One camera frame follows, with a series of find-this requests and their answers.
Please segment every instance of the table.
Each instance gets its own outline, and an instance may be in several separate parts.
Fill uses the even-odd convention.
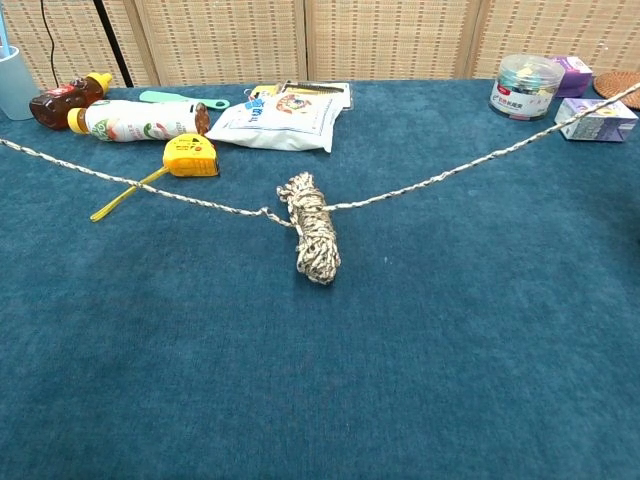
[[[234,104],[247,87],[166,90]],[[361,200],[553,123],[557,100],[518,122],[490,89],[356,82],[331,154],[219,143],[219,177],[154,185],[287,218],[276,187],[300,172],[329,203]],[[164,148],[33,120],[3,118],[0,136],[132,179]],[[554,134],[336,212],[329,287],[296,272],[297,235],[265,218],[138,192],[94,224],[122,185],[0,148],[0,477],[640,470],[640,131]]]

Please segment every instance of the white speckled rope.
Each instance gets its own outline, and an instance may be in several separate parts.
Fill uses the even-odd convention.
[[[282,220],[276,214],[271,212],[268,207],[262,207],[259,210],[244,210],[241,208],[233,208],[227,205],[219,203],[208,202],[205,200],[199,200],[196,198],[186,197],[184,195],[178,195],[176,193],[167,192],[153,188],[149,185],[142,184],[135,180],[127,178],[116,177],[108,175],[106,173],[91,170],[80,165],[76,165],[64,160],[59,160],[47,155],[46,153],[37,152],[31,148],[23,147],[17,143],[11,142],[0,138],[0,144],[9,148],[17,150],[19,152],[31,155],[34,157],[40,157],[48,162],[54,163],[58,166],[76,170],[88,175],[93,175],[104,180],[110,180],[112,182],[123,183],[125,185],[135,186],[137,188],[146,190],[151,193],[162,195],[163,197],[173,198],[183,202],[191,203],[194,205],[200,205],[201,207],[214,208],[223,212],[231,213],[234,215],[242,215],[247,217],[265,216],[268,219],[276,222],[284,227],[295,227],[298,235],[300,236],[298,243],[298,271],[305,273],[314,282],[328,284],[335,278],[338,267],[340,266],[340,256],[338,254],[338,247],[336,243],[336,234],[331,224],[329,212],[336,210],[346,210],[350,208],[364,207],[381,200],[388,198],[398,197],[405,193],[412,192],[421,188],[428,187],[436,182],[441,182],[444,179],[460,173],[464,170],[476,167],[481,163],[488,162],[494,158],[502,157],[509,153],[528,145],[529,143],[540,140],[541,138],[556,132],[574,122],[577,122],[581,118],[593,113],[607,105],[617,102],[621,98],[640,90],[640,83],[632,85],[624,92],[621,92],[607,100],[604,100],[593,107],[590,107],[582,112],[568,118],[562,123],[547,128],[531,137],[513,144],[512,146],[495,150],[484,157],[477,158],[469,163],[460,165],[452,170],[442,172],[439,175],[433,176],[421,182],[409,185],[398,190],[393,190],[382,195],[376,195],[366,200],[349,203],[337,203],[335,205],[326,205],[324,196],[315,185],[313,184],[313,177],[309,173],[302,173],[289,180],[284,187],[278,187],[277,193],[283,202],[287,203],[291,222]]]

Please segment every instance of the purple box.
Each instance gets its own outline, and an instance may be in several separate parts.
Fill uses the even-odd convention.
[[[578,57],[556,56],[551,57],[551,60],[562,65],[565,70],[556,97],[582,96],[591,82],[593,76],[591,69]]]
[[[602,100],[565,98],[558,109],[555,122],[562,123],[576,113],[599,103],[602,103]],[[567,140],[624,142],[637,122],[636,114],[624,103],[617,101],[597,112],[590,113],[560,131]]]

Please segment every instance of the light blue cup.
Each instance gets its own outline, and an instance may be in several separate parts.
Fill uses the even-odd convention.
[[[10,49],[11,55],[0,57],[0,110],[11,120],[26,120],[33,118],[29,102],[40,95],[40,90],[33,82],[20,50]]]

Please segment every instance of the woven screen panel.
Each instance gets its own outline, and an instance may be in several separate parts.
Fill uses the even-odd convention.
[[[493,77],[504,56],[521,52],[576,55],[595,74],[640,70],[640,0],[488,3],[473,55],[473,77]]]
[[[476,3],[309,0],[309,74],[317,80],[459,76]]]
[[[136,5],[163,85],[306,78],[302,0]]]
[[[102,23],[91,0],[47,0],[45,14],[56,43],[54,64],[60,83],[90,72],[111,73],[112,86],[125,86]],[[22,51],[40,88],[55,87],[40,2],[4,0],[10,42]]]
[[[134,35],[131,19],[125,8],[125,0],[103,0],[103,2],[134,86],[151,85],[153,82],[150,80],[143,62],[145,53],[138,47],[138,40]]]

